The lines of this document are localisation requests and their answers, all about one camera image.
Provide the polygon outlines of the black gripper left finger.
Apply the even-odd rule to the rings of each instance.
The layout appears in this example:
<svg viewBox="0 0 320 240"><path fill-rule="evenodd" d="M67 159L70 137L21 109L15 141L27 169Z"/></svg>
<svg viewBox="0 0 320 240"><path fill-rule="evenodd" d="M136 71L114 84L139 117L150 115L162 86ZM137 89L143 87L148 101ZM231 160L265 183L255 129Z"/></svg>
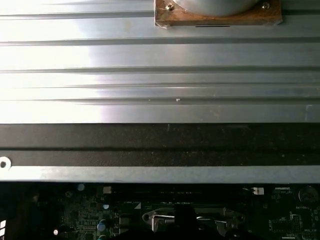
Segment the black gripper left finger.
<svg viewBox="0 0 320 240"><path fill-rule="evenodd" d="M147 212L142 216L151 228L130 227L114 240L183 240L186 233L186 205L175 204Z"/></svg>

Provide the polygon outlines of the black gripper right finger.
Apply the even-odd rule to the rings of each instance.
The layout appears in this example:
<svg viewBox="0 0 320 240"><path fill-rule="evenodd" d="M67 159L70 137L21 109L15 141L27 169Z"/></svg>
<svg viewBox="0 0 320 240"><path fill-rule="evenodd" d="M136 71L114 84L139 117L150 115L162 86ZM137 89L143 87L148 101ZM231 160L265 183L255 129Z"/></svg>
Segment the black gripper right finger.
<svg viewBox="0 0 320 240"><path fill-rule="evenodd" d="M242 215L227 207L186 206L186 232L196 240L225 240L242 224Z"/></svg>

